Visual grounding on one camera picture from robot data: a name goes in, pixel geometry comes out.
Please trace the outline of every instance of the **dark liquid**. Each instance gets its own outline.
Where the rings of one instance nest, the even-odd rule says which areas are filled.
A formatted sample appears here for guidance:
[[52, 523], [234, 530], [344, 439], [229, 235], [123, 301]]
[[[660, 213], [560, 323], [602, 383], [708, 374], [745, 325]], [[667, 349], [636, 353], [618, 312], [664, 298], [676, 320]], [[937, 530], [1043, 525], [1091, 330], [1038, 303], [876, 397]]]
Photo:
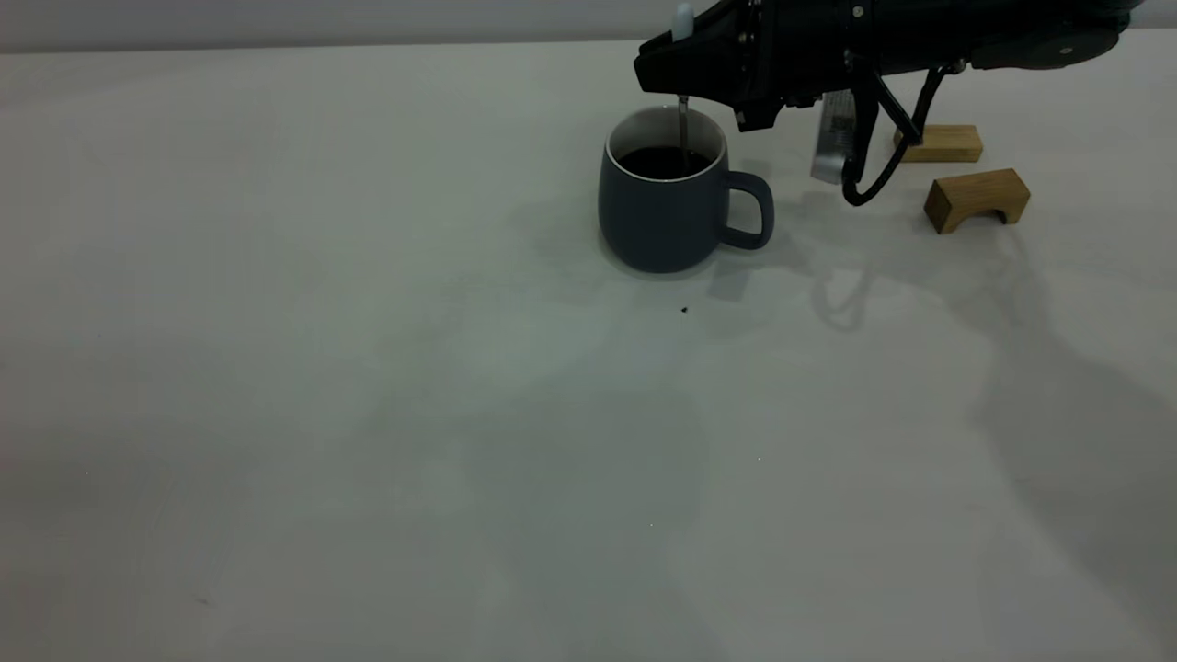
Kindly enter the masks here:
[[711, 159], [697, 152], [686, 152], [683, 163], [683, 150], [678, 147], [644, 147], [632, 154], [621, 157], [621, 167], [647, 179], [681, 179], [699, 174], [707, 170]]

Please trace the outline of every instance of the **black cable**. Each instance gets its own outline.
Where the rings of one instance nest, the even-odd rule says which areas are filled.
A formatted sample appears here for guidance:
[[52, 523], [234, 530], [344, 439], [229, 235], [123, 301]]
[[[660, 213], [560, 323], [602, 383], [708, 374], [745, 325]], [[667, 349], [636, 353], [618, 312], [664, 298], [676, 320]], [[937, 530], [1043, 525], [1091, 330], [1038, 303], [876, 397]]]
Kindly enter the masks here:
[[[927, 78], [924, 80], [924, 88], [919, 92], [919, 100], [916, 102], [916, 114], [912, 115], [911, 120], [915, 123], [916, 128], [919, 130], [919, 134], [924, 134], [924, 124], [927, 121], [927, 113], [932, 110], [932, 99], [936, 98], [936, 92], [940, 88], [940, 82], [944, 81], [944, 77], [952, 71], [950, 67], [940, 67], [938, 69], [929, 69]], [[912, 144], [910, 135], [904, 135], [899, 144], [895, 148], [895, 154], [891, 154], [891, 160], [887, 161], [883, 172], [879, 173], [878, 179], [871, 185], [864, 193], [858, 192], [858, 183], [851, 179], [846, 179], [842, 183], [842, 196], [847, 203], [860, 207], [866, 203], [875, 199], [875, 196], [879, 194], [879, 191], [886, 186], [886, 183], [891, 180], [891, 176], [899, 167], [899, 163], [903, 161], [903, 157], [907, 153], [907, 147]]]

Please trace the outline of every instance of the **mug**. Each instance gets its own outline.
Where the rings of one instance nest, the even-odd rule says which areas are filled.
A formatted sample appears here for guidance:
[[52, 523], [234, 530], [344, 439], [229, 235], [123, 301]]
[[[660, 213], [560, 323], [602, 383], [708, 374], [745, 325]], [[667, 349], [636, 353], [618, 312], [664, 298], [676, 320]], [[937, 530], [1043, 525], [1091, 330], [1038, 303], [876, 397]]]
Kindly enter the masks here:
[[[621, 262], [652, 273], [690, 269], [720, 243], [753, 251], [772, 238], [772, 190], [754, 174], [727, 170], [727, 140], [707, 115], [689, 111], [687, 146], [709, 165], [679, 179], [627, 171], [625, 157], [646, 147], [679, 147], [678, 108], [638, 111], [610, 133], [600, 167], [597, 214], [605, 241]], [[727, 227], [730, 190], [760, 204], [760, 232]]]

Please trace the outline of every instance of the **mug rim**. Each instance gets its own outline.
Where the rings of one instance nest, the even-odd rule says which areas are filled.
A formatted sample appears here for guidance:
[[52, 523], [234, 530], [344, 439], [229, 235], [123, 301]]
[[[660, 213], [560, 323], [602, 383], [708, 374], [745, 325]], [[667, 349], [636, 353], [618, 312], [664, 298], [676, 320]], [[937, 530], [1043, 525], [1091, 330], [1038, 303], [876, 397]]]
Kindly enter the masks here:
[[634, 117], [637, 117], [637, 115], [639, 115], [641, 113], [650, 112], [650, 111], [674, 111], [677, 113], [678, 112], [678, 106], [671, 106], [670, 104], [663, 104], [660, 106], [647, 106], [645, 108], [641, 108], [641, 110], [638, 110], [638, 111], [633, 111], [632, 113], [625, 115], [621, 119], [621, 121], [617, 123], [617, 126], [614, 126], [609, 132], [609, 135], [605, 137], [605, 154], [609, 157], [610, 163], [612, 163], [613, 166], [617, 167], [617, 170], [624, 172], [625, 174], [627, 174], [627, 176], [630, 176], [630, 177], [632, 177], [634, 179], [639, 179], [641, 181], [650, 181], [652, 184], [676, 184], [676, 183], [679, 183], [679, 181], [690, 181], [692, 179], [703, 177], [704, 174], [711, 172], [711, 170], [714, 168], [717, 165], [719, 165], [719, 161], [724, 160], [724, 157], [727, 155], [727, 135], [724, 134], [724, 130], [720, 128], [719, 124], [716, 120], [711, 119], [711, 117], [709, 117], [706, 113], [703, 113], [703, 112], [697, 111], [694, 108], [689, 108], [686, 111], [689, 114], [698, 115], [698, 117], [703, 118], [703, 120], [705, 123], [710, 124], [711, 127], [714, 128], [716, 133], [719, 135], [719, 154], [716, 155], [716, 158], [711, 161], [711, 164], [707, 165], [707, 167], [700, 170], [699, 172], [697, 172], [697, 173], [694, 173], [694, 174], [692, 174], [690, 177], [679, 177], [678, 179], [651, 179], [649, 177], [641, 177], [640, 174], [637, 174], [637, 173], [630, 172], [629, 170], [625, 170], [625, 167], [617, 161], [617, 158], [613, 157], [613, 146], [612, 146], [613, 134], [617, 133], [617, 130], [620, 128], [621, 125], [625, 124], [626, 121], [633, 119]]

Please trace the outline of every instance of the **gray wall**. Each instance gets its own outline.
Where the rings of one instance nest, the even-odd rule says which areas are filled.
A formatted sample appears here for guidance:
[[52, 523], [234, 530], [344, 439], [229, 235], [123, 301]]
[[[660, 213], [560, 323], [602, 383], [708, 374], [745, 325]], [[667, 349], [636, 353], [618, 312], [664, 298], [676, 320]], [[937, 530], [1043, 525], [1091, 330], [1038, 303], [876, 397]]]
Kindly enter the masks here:
[[[679, 1], [0, 0], [0, 51], [640, 38]], [[1177, 27], [1177, 0], [1137, 22]]]

